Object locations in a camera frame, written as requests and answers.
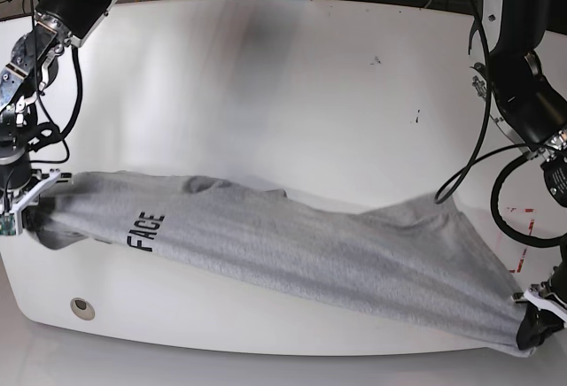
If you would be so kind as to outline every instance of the gray t-shirt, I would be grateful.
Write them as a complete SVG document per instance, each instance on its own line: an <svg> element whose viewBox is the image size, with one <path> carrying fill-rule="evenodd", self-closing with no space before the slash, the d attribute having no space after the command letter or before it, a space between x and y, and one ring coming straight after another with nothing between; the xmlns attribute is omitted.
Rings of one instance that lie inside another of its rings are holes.
<svg viewBox="0 0 567 386"><path fill-rule="evenodd" d="M453 201L347 214L208 177L84 173L28 229L51 249L94 237L293 296L439 328L514 355L525 307Z"/></svg>

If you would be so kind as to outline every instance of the circular hole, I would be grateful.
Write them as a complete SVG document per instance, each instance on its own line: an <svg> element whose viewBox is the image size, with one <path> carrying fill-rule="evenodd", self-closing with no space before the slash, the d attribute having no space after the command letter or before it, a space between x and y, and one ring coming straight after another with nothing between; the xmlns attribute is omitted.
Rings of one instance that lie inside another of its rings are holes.
<svg viewBox="0 0 567 386"><path fill-rule="evenodd" d="M84 300L75 299L74 304L77 305L81 311L87 309L87 303Z"/></svg>
<svg viewBox="0 0 567 386"><path fill-rule="evenodd" d="M80 297L71 300L71 311L81 320L90 321L95 318L95 308Z"/></svg>

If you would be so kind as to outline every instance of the white table surface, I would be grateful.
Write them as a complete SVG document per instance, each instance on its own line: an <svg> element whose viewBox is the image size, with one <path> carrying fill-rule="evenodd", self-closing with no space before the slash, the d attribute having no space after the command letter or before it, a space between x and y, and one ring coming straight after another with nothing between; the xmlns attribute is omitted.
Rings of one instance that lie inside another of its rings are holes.
<svg viewBox="0 0 567 386"><path fill-rule="evenodd" d="M155 13L153 18L146 15L150 7ZM144 153L149 151L152 163L155 163L152 172L161 169L164 173L172 173L173 169L173 173L187 173L187 166L171 163L179 149L175 145L173 148L169 146L169 136L150 136L146 130L136 130L136 124L143 124L147 119L141 119L133 108L143 104L143 112L147 115L148 104L150 109L152 104L159 107L164 92L167 98L185 98L189 93L193 104L215 104L216 112L209 112L211 117L206 119L206 127L199 129L197 126L202 142L191 155L197 169L193 174L224 176L229 169L230 179L257 183L258 178L247 176L247 169L254 164L260 167L261 177L270 179L267 188L274 184L283 185L291 190L292 196L306 202L309 202L309 195L315 195L326 197L334 204L352 202L358 208L387 205L415 193L431 191L466 159L466 149L472 147L482 114L482 102L475 98L467 79L468 18L334 1L200 1L191 3L190 16L184 14L188 9L187 3L182 2L117 7L111 15L113 21L104 22L100 32L89 40L85 49L88 54L86 84L108 86L87 87L87 109L79 121L73 143L74 158L69 164L72 170L113 170L116 168L114 157L119 157L120 151L128 151L128 166L144 170L147 166L139 160L144 160ZM141 19L148 22L148 27L139 27L136 23L136 44L132 43L132 36L116 33L130 30L131 25L126 23ZM192 27L193 35L189 35L187 41L180 41L174 26L187 27L186 22L198 27ZM155 39L153 34L156 33L159 39ZM392 39L392 34L397 34L396 39ZM163 71L159 66L141 63L144 57L162 60L164 54L166 59L175 59L180 52L192 50L190 42L195 41L211 46L195 53L194 58L177 59L177 66L185 64L182 72ZM140 42L151 43L146 52L135 51ZM340 42L341 50L329 52L330 45L337 42ZM369 49L369 42L374 42L376 48ZM563 37L547 35L540 55L550 81L565 95L567 84L562 78L567 57L563 55L567 55L567 51L562 43L565 43ZM117 53L128 59L117 60ZM71 73L69 67L68 60L63 60L62 71L67 77ZM187 81L188 72L197 77L187 82L189 89L170 85L171 81L185 84L183 81ZM341 81L343 75L348 76L347 80ZM445 75L450 79L447 83L443 81ZM144 94L147 87L141 83L151 80L162 81L163 88L153 87L155 94ZM322 83L327 87L324 92L320 89ZM49 92L45 98L49 104L65 101L62 105L69 105L74 98L74 86L68 81L56 81ZM389 95L397 100L381 99L380 104L367 101L367 97L375 92L381 97ZM309 105L310 99L317 95L324 95L329 104L328 118L310 112L313 110L310 107L315 107ZM256 104L258 118L240 119L239 111L248 109L224 105L227 103L223 99L225 96L237 104ZM124 102L119 110L116 110L117 98ZM328 123L337 116L346 119L348 107L345 102L351 101L358 113L369 114L360 123L359 130L337 129L337 125ZM305 107L306 116L298 119L294 113L300 107ZM66 108L60 106L58 112L64 113ZM125 121L127 114L132 119L129 123ZM169 125L176 131L183 122L191 122L194 112L187 109L181 114L159 113L159 120L166 122L161 127ZM419 124L415 122L418 114ZM102 136L101 120L106 122ZM317 130L323 133L334 130L345 143L357 142L360 146L326 146L312 132L314 120ZM264 135L271 141L263 147L255 147L252 154L234 154L238 145L247 145L246 136L235 137L238 141L234 143L228 141L221 145L217 142L215 131L238 130L235 125L241 127L242 124L249 126L251 136ZM381 143L362 139L372 135L378 127L387 130L388 124L392 124L396 131L391 138ZM436 129L438 124L443 125L443 129ZM128 128L130 140L117 150L114 147L121 134L120 125ZM290 126L298 132L297 142L274 139L274 136L289 134ZM93 136L99 137L94 149L97 152L81 151ZM225 158L211 160L199 154L199 146L202 148L203 143L209 148L219 148ZM507 140L491 127L488 143L494 148L506 144ZM297 175L262 164L274 151L280 158L295 157L286 152L283 144L295 149L309 146L313 153L319 152L324 157L337 153L347 163L327 166L325 163L330 163L332 158L302 159L299 162L303 163L305 172L298 170ZM440 158L442 154L461 157ZM368 164L362 163L362 167L367 169L361 169L361 159L365 160L365 155ZM416 172L405 169L408 162L403 156L414 158L420 181L415 181ZM431 163L432 156L438 163ZM489 189L486 185L492 183L504 160L500 158L498 163L488 162L475 169L467 181L469 185L463 187L460 197L472 209L472 216L476 209L480 216L485 216L485 191ZM540 174L538 169L529 166L516 175L514 181L532 181ZM385 187L380 193L364 192L359 186L364 181L385 181ZM521 195L505 192L504 198L518 207L528 207L534 201L539 204L541 196L546 196L542 194L542 191L545 193L542 183L535 183ZM479 193L475 184L483 184L483 192ZM557 220L561 220L564 213L555 209L550 197L538 205L538 211L541 214L540 230L544 233L557 230ZM494 237L494 231L479 232L486 240ZM543 260L540 252L531 251L526 260L524 279L518 280L541 280L542 270L548 268L538 266L540 260ZM507 384L508 381L509 384L533 384L538 378L555 379L556 374L563 373L560 361L565 359L564 350L555 341L550 341L530 359L529 364L484 350L359 359L269 358L188 351L37 325L19 313L5 277L0 290L0 379L9 379L6 384L154 384L160 378L165 378L167 384L186 384L188 379L196 384L297 384L302 383L301 379L307 379L305 384L345 384L355 376L361 378L358 384L407 384L414 380L423 384L457 384L457 379L458 384L465 385L490 384L489 379L499 379L497 384Z"/></svg>
<svg viewBox="0 0 567 386"><path fill-rule="evenodd" d="M529 359L487 349L379 357L280 357L140 344L37 324L0 264L2 386L559 386L567 348Z"/></svg>

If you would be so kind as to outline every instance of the metal bracket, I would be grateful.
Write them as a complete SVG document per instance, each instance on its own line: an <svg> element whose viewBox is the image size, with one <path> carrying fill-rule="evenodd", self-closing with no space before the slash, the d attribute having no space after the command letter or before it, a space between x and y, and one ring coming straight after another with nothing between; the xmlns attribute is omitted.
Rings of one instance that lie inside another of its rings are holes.
<svg viewBox="0 0 567 386"><path fill-rule="evenodd" d="M12 233L7 235L20 235L24 232L22 222L22 212L28 206L32 205L35 200L46 189L51 188L61 177L61 171L53 169L50 171L50 176L44 180L39 181L31 190L28 191L18 202L12 205L12 208L7 215L12 218Z"/></svg>
<svg viewBox="0 0 567 386"><path fill-rule="evenodd" d="M540 293L535 288L529 288L528 290L526 290L524 292L524 298L525 300L536 306L538 309L550 311L551 313L557 315L563 320L565 327L567 328L567 309L563 308L557 302L541 297Z"/></svg>
<svg viewBox="0 0 567 386"><path fill-rule="evenodd" d="M486 80L483 73L480 71L480 67L474 65L472 70L475 71L476 74L472 77L472 87L477 91L477 95L483 100L486 100ZM520 135L514 130L513 127L509 125L509 123L502 117L500 110L498 109L498 105L496 104L496 95L494 92L492 93L493 103L490 106L490 118L493 120L494 124L498 127L498 129L514 144L522 144L524 140L520 137ZM524 154L530 153L528 148L519 149ZM530 158L534 158L537 153L529 156Z"/></svg>
<svg viewBox="0 0 567 386"><path fill-rule="evenodd" d="M45 89L50 85L50 67L55 59L61 56L64 52L65 47L62 44L58 43L47 53L47 57L43 61L42 65L42 81L38 85L40 92L44 92Z"/></svg>

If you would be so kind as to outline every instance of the black cable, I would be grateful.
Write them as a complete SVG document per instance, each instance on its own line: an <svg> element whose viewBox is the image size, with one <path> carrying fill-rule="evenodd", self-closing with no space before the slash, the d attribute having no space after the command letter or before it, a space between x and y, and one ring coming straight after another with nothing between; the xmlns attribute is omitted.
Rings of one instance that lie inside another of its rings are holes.
<svg viewBox="0 0 567 386"><path fill-rule="evenodd" d="M32 132L33 136L31 136L30 139L37 138L39 141L35 144L30 145L29 147L30 151L39 151L43 147L47 147L48 145L60 143L61 140L58 138L60 137L63 137L64 139L67 138L67 136L73 130L77 122L77 119L79 118L79 113L81 112L81 106L82 106L82 72L81 72L81 64L79 63L79 50L73 47L71 52L73 55L75 78L77 80L77 97L74 102L71 118L67 122L63 131L61 131L61 133L58 135L54 134L52 128L42 127L42 125L36 127ZM42 134L42 132L46 130L51 131L51 134L49 136L44 136Z"/></svg>
<svg viewBox="0 0 567 386"><path fill-rule="evenodd" d="M482 143L485 140L486 130L488 129L488 122L490 121L490 106L492 102L493 96L493 85L490 78L490 53L488 50L488 40L486 39L485 28L482 25L482 19L480 18L480 14L478 14L477 7L473 0L467 0L472 10L472 15L475 18L475 23L478 27L478 32L480 34L480 42L482 43L482 51L485 59L485 82L486 82L486 97L485 97L485 114L482 119L482 125L480 127L480 133L478 134L477 144L475 145L474 150L470 154L469 161L467 165L462 169L461 174L454 182L453 186L449 189L449 191L444 195L441 196L443 189L440 189L435 193L435 203L440 205L441 203L445 202L453 193L459 188L461 183L466 178L469 170L473 167L475 160L477 159L478 153L480 152L480 148L482 147Z"/></svg>
<svg viewBox="0 0 567 386"><path fill-rule="evenodd" d="M28 13L26 13L26 0L21 0L21 11L24 14L28 14Z"/></svg>
<svg viewBox="0 0 567 386"><path fill-rule="evenodd" d="M529 148L531 151L534 151L534 149L547 149L549 151L557 152L557 153L560 153L564 156L567 156L566 152L558 151L557 149L554 149L553 147L550 147L546 144L521 143L521 144L511 144L511 145L507 145L506 147L500 147L499 149L494 150L494 151L489 151L488 153L481 156L480 158L477 158L472 163L472 165L474 166L477 163L482 162L483 160L486 160L487 158L495 156L499 153L503 153L504 151L508 151L508 150L512 150L512 149L522 149L522 148ZM491 197L490 197L490 212L493 215L494 222L496 223L498 228L504 234L506 234L508 237L510 237L513 240L516 240L517 242L526 244L526 245L531 246L531 247L538 247L538 248L542 249L542 248L547 248L547 247L555 247L555 246L560 245L562 243L567 243L567 234L562 235L560 237L555 237L555 238L538 238L538 237L533 237L531 235L525 235L525 234L522 234L522 233L516 231L515 229L513 229L501 217L500 211L499 211L499 208L498 208L498 202L499 202L499 196L500 196L502 185L503 185L504 181L506 181L506 179L509 177L509 175L512 172L514 172L516 169L518 169L521 165L523 165L525 162L527 162L527 158L525 157L524 154L521 155L518 158L515 158L512 162L510 162L508 165L506 165L506 167L504 167L504 169L502 169L502 171L500 172L500 174L496 178L496 181L494 182L493 189L492 189L492 192L491 192ZM446 189L451 182L453 182L459 175L462 174L463 170L464 170L464 168L461 169L460 171L456 172L453 176L451 176L451 178L449 178L441 186L438 193L442 192L444 189Z"/></svg>
<svg viewBox="0 0 567 386"><path fill-rule="evenodd" d="M510 176L510 174L512 174L525 162L527 162L527 158L524 155L515 158L510 163L508 163L504 167L504 169L502 169L502 171L496 178L496 181L494 182L493 185L492 193L490 195L490 212L493 215L494 222L496 222L498 228L505 235L527 246L537 247L539 249L546 249L549 247L556 247L563 243L567 243L567 234L560 235L554 238L539 238L531 235L522 234L519 231L513 229L510 225L508 225L506 221L501 217L500 210L498 208L498 201L499 201L502 185L504 184L506 179Z"/></svg>
<svg viewBox="0 0 567 386"><path fill-rule="evenodd" d="M10 201L8 200L8 186L10 185L10 179L12 178L13 173L16 172L16 166L12 168L12 170L10 171L10 173L8 174L8 177L6 178L6 181L4 183L4 193L2 195L2 201L3 201L3 214L8 212L10 210Z"/></svg>
<svg viewBox="0 0 567 386"><path fill-rule="evenodd" d="M75 123L77 123L77 118L79 118L79 113L81 112L81 105L82 105L82 72L81 72L81 63L79 63L79 49L73 47L71 49L71 54L73 59L74 74L77 80L77 98L75 99L74 102L71 118L67 122L65 128L63 128L63 133L62 133L63 138L67 138L67 136L73 130Z"/></svg>
<svg viewBox="0 0 567 386"><path fill-rule="evenodd" d="M35 39L35 8L34 8L34 0L29 0L29 6L30 6L30 13L31 13L31 20L32 20L32 38L34 41L34 85L35 85L35 93L37 94L37 102L39 103L40 107L42 108L43 112L45 113L45 117L47 118L47 120L50 122L51 125L53 125L54 127L54 131L55 133L59 136L61 142L63 143L63 146L65 147L65 152L66 155L63 159L61 160L33 160L30 161L30 163L44 163L44 164L50 164L50 165L60 165L62 163L66 163L67 160L69 160L69 158L71 157L71 151L69 150L69 146L67 145L65 138L63 138L63 136L61 135L59 128L57 126L57 124L53 121L53 119L51 118L49 112L45 109L45 106L43 105L43 101L42 101L42 97L41 97L41 93L39 90L39 84L37 83L37 40Z"/></svg>

